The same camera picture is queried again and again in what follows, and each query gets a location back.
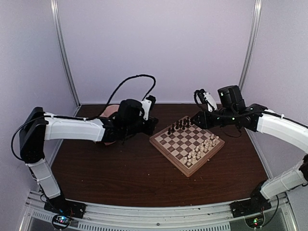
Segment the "dark chess piece tall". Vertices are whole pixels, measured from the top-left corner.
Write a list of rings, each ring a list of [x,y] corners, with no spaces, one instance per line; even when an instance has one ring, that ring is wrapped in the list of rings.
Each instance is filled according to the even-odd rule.
[[[179,120],[176,122],[175,129],[180,129],[180,121]]]

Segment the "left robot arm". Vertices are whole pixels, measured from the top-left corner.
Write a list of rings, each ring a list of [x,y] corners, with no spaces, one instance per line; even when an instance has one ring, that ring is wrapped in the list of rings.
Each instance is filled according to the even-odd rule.
[[[44,142],[49,140],[87,140],[93,142],[125,142],[138,133],[152,135],[158,119],[149,115],[156,98],[148,96],[142,101],[123,100],[116,112],[108,117],[94,118],[59,116],[46,113],[42,107],[32,110],[27,120],[15,132],[19,135],[23,161],[43,190],[47,202],[59,214],[69,210],[69,202],[45,159]]]

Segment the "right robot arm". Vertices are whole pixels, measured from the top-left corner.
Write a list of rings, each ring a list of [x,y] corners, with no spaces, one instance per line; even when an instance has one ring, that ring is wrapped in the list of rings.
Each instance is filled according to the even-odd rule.
[[[277,114],[260,104],[246,106],[237,85],[218,90],[222,108],[218,108],[213,97],[204,89],[196,90],[194,101],[200,111],[191,118],[191,122],[201,129],[234,125],[253,132],[271,135],[285,141],[305,153],[308,151],[308,127],[302,123]],[[259,184],[247,201],[247,209],[257,212],[265,201],[280,193],[308,184],[308,157],[282,174]]]

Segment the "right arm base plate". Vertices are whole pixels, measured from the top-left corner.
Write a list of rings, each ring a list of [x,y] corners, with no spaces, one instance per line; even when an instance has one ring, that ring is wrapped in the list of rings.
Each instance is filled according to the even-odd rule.
[[[261,213],[263,210],[268,210],[271,208],[272,206],[270,202],[266,201],[261,204],[253,204],[251,199],[235,201],[230,204],[231,213],[234,218]]]

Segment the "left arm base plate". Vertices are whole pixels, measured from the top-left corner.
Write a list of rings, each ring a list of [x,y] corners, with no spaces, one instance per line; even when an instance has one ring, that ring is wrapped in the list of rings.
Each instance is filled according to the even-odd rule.
[[[86,210],[86,205],[80,202],[67,201],[66,207],[61,209],[55,209],[48,202],[44,205],[44,210],[65,215],[72,218],[83,218]]]

